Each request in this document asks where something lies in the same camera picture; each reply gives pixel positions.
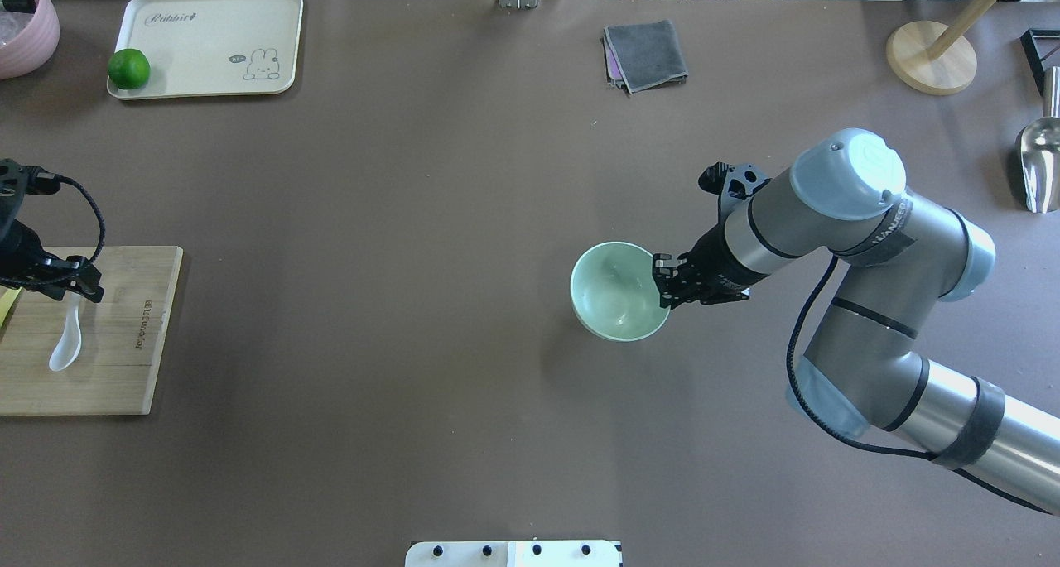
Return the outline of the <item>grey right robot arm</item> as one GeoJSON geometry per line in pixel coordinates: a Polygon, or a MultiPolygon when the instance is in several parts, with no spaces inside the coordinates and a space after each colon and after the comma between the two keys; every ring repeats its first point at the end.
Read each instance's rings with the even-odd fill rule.
{"type": "Polygon", "coordinates": [[[995,243],[954,209],[906,187],[878,134],[847,128],[783,174],[719,163],[700,187],[719,219],[688,252],[653,256],[659,305],[749,298],[758,281],[824,247],[846,273],[802,356],[787,352],[790,393],[852,449],[950,469],[1004,499],[1058,514],[1058,419],[915,352],[940,300],[975,291],[995,243]]]}

